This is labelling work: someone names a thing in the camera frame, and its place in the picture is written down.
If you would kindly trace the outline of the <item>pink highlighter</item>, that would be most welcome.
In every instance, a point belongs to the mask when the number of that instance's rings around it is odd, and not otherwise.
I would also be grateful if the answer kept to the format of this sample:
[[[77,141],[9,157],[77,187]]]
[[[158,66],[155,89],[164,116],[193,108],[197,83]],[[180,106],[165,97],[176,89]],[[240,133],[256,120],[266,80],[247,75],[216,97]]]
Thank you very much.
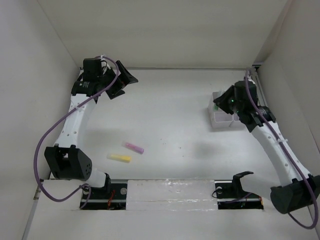
[[[129,143],[129,142],[124,142],[122,145],[123,145],[123,147],[125,147],[131,151],[134,151],[136,153],[139,153],[139,154],[143,154],[145,151],[142,147],[139,147],[139,146],[132,144],[132,143]]]

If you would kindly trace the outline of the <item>yellow highlighter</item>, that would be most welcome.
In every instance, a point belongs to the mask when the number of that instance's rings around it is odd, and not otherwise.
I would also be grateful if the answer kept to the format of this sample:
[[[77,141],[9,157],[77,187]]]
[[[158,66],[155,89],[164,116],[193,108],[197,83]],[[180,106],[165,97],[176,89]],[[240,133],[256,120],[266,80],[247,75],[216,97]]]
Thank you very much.
[[[107,158],[109,160],[113,160],[113,161],[118,161],[118,162],[123,162],[123,163],[130,163],[132,160],[131,156],[128,155],[119,155],[119,154],[113,154],[110,153],[107,155]]]

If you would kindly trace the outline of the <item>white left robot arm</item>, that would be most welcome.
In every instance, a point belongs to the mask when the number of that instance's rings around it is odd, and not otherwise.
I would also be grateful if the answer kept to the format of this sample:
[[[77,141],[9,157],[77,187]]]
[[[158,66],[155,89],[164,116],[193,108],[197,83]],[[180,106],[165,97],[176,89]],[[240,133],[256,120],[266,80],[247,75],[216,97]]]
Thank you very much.
[[[125,94],[127,85],[138,82],[120,60],[115,61],[115,69],[109,66],[109,61],[105,56],[83,60],[82,72],[71,89],[70,115],[64,119],[54,145],[44,151],[56,179],[87,183],[103,199],[112,191],[110,177],[94,168],[92,160],[82,151],[87,124],[102,93],[112,100]]]

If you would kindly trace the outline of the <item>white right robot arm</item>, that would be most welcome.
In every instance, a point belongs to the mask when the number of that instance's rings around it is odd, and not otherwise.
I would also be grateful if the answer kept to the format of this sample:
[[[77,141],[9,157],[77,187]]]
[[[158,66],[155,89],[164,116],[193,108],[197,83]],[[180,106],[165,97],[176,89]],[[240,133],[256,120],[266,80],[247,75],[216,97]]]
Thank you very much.
[[[293,153],[282,136],[275,115],[258,103],[257,87],[252,81],[238,81],[212,100],[213,105],[239,121],[257,140],[274,167],[276,178],[246,170],[234,175],[231,191],[237,197],[252,193],[270,200],[281,214],[314,206],[318,213],[320,177],[313,175]]]

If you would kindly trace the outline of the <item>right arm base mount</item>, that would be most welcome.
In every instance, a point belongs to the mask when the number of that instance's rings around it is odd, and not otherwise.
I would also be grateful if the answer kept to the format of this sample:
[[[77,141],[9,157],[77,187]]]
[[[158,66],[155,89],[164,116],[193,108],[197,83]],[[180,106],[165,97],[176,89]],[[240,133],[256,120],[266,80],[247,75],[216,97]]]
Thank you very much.
[[[212,198],[217,200],[218,210],[264,210],[262,198],[246,192],[241,185],[241,178],[253,172],[244,171],[235,174],[231,180],[215,180]]]

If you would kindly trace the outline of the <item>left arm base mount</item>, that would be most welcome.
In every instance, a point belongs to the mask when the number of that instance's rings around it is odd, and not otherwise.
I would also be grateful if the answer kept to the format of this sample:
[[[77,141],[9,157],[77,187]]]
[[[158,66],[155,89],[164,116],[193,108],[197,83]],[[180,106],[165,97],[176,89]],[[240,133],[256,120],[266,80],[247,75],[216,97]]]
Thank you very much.
[[[110,192],[100,188],[91,188],[91,194],[82,210],[126,210],[127,180],[114,180],[110,184]]]

